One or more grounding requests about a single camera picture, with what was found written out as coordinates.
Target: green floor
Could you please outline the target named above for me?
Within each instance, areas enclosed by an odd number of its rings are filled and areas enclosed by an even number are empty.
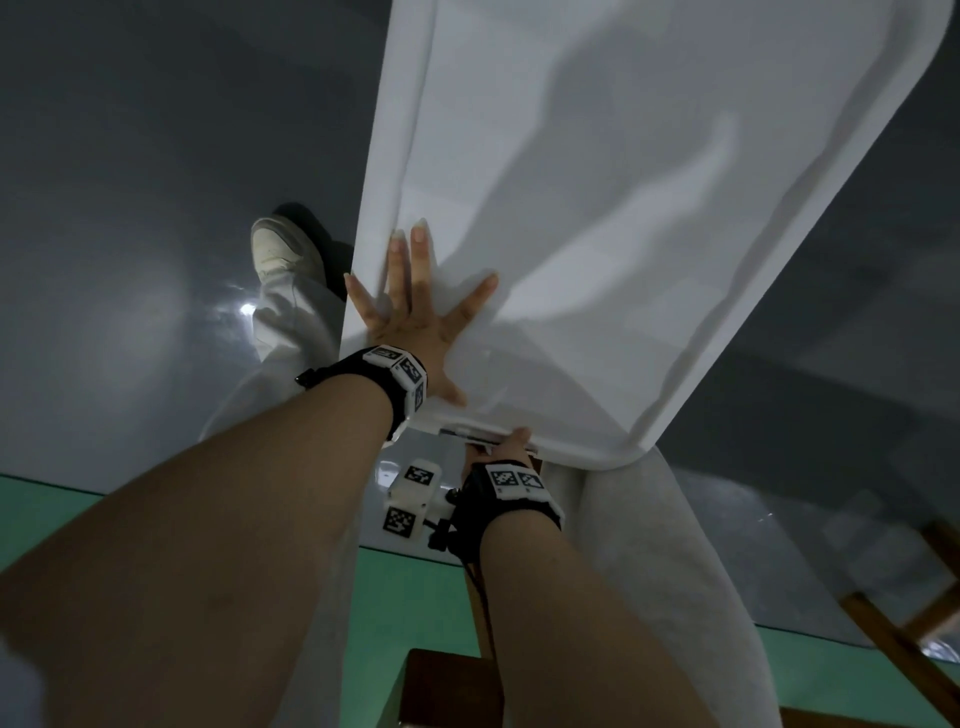
[[[0,569],[99,499],[0,476]],[[780,704],[913,728],[947,723],[875,650],[760,628]],[[477,654],[460,569],[360,549],[341,708],[372,728],[412,647]],[[960,678],[958,666],[947,666]]]

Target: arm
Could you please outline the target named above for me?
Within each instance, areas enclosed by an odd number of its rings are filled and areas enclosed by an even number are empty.
[[[491,457],[529,463],[518,430]],[[535,511],[494,519],[480,543],[507,706],[528,726],[715,726],[650,630]]]
[[[428,394],[462,400],[444,355],[495,287],[442,319],[414,229],[391,241],[394,311],[348,291],[374,343],[416,354]],[[361,376],[329,379],[104,498],[0,574],[0,634],[41,673],[54,725],[266,725],[332,549],[390,429]]]

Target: white tray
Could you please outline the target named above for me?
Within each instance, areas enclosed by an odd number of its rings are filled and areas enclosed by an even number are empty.
[[[500,290],[413,425],[652,447],[920,78],[949,0],[395,0],[353,270],[426,217],[437,307]],[[364,346],[352,308],[342,353]]]

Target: white sleeve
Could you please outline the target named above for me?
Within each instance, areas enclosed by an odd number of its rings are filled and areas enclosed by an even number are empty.
[[[43,725],[43,679],[36,668],[7,649],[0,637],[0,725]]]

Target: white pants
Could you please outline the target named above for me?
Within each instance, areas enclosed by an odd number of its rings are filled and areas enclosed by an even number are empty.
[[[204,428],[242,422],[300,391],[294,376],[336,360],[344,304],[295,273],[267,279],[253,314],[262,362]],[[780,713],[759,635],[658,450],[602,473],[546,464],[567,534],[689,676],[722,728],[774,728]],[[324,581],[274,726],[336,726],[359,513]]]

